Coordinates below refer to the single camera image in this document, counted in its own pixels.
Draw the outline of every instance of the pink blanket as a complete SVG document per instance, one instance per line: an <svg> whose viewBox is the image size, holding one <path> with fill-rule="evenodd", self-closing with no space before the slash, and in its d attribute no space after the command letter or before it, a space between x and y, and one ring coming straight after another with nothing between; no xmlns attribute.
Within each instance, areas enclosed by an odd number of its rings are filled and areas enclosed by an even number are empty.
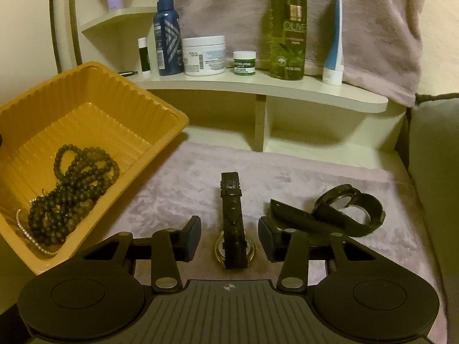
<svg viewBox="0 0 459 344"><path fill-rule="evenodd" d="M226 271L213 256L213 245L222 229L220 175L230 171L239 172L245 229L258 246L252 264L243 271ZM276 282L282 264L272 264L266 259L256 231L269 200L274 198L310 211L321 194L343 183L375 195L382 203L386 211L384 224L358 241L420 275L436 289L441 306L429 337L434 343L446 344L441 278L408 175L394 177L382 170L176 142L121 196L83 248L120 231L132 232L140 238L163 228L181 228L192 215L198 215L203 232L195 258L178 266L184 282L190 278L271 278ZM138 263L136 277L150 284L148 261ZM309 284L316 284L323 277L323 262L312 261Z"/></svg>
<svg viewBox="0 0 459 344"><path fill-rule="evenodd" d="M333 34L332 0L308 0L307 75L322 75ZM225 35L227 56L256 50L267 69L269 0L174 0L183 38ZM344 81L405 106L415 102L424 0L343 0Z"/></svg>

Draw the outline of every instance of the jar lid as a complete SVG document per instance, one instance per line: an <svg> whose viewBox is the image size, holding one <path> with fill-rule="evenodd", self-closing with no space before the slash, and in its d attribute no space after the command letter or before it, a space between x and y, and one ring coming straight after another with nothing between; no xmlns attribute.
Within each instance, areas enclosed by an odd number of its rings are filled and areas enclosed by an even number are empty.
<svg viewBox="0 0 459 344"><path fill-rule="evenodd" d="M233 59L256 59L256 52L252 52L250 50L233 52Z"/></svg>
<svg viewBox="0 0 459 344"><path fill-rule="evenodd" d="M202 38L182 39L183 47L202 47L225 44L225 36L203 36Z"/></svg>

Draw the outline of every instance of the blue and white tube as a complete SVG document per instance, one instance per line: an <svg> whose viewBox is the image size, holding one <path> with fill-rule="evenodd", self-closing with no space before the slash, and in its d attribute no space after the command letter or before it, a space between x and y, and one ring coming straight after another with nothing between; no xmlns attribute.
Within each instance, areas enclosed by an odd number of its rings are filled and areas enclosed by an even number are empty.
<svg viewBox="0 0 459 344"><path fill-rule="evenodd" d="M343 1L334 2L334 38L324 64L322 81L325 84L339 86L343 83Z"/></svg>

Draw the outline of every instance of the blue spray bottle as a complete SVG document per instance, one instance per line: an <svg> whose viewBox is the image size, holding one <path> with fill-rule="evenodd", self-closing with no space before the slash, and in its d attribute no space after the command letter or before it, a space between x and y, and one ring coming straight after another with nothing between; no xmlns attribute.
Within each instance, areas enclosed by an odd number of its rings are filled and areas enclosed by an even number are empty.
<svg viewBox="0 0 459 344"><path fill-rule="evenodd" d="M174 1L158 0L157 8L153 25L159 74L179 74L183 72L182 38Z"/></svg>

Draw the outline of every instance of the gray cushion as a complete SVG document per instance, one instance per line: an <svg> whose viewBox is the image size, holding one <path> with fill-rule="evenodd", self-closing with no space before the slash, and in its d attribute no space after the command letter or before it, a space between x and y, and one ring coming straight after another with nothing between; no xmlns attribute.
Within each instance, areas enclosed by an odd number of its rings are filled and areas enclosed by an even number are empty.
<svg viewBox="0 0 459 344"><path fill-rule="evenodd" d="M459 343L459 99L412 109L409 171L447 297L448 342Z"/></svg>

